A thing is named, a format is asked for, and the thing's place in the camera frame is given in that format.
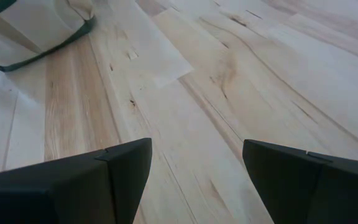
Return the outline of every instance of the black object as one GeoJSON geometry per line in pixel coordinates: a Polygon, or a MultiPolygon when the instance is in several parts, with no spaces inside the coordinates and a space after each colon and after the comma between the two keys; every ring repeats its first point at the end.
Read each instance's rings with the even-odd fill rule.
{"type": "Polygon", "coordinates": [[[254,140],[242,157],[275,224],[358,223],[358,161],[254,140]]]}
{"type": "Polygon", "coordinates": [[[0,223],[132,223],[149,138],[0,173],[0,223]]]}

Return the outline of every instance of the wooden floor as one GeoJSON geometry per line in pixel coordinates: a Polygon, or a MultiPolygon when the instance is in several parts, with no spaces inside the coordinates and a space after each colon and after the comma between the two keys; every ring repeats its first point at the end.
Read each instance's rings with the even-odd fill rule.
{"type": "Polygon", "coordinates": [[[0,171],[151,137],[136,223],[272,223],[244,139],[358,159],[357,0],[94,0],[0,72],[0,171]]]}

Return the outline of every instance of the black plastic corner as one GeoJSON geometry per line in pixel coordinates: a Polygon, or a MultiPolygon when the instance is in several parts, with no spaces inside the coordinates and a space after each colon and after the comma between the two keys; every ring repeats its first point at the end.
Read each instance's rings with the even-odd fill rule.
{"type": "Polygon", "coordinates": [[[358,223],[358,161],[254,140],[243,159],[276,224],[358,223]]]}
{"type": "Polygon", "coordinates": [[[151,139],[0,173],[0,223],[132,223],[151,139]]]}

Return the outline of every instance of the white bag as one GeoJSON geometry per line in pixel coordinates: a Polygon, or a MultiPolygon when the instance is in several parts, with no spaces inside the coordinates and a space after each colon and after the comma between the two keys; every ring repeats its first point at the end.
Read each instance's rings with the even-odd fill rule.
{"type": "Polygon", "coordinates": [[[89,32],[91,0],[0,0],[0,70],[15,70],[89,32]]]}

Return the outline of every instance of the wood grain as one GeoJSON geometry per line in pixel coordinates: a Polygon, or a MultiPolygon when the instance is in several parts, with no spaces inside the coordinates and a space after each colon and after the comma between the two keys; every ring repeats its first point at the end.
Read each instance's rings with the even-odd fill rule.
{"type": "Polygon", "coordinates": [[[135,223],[272,223],[244,139],[358,160],[358,1],[94,0],[0,72],[0,171],[153,139],[135,223]]]}

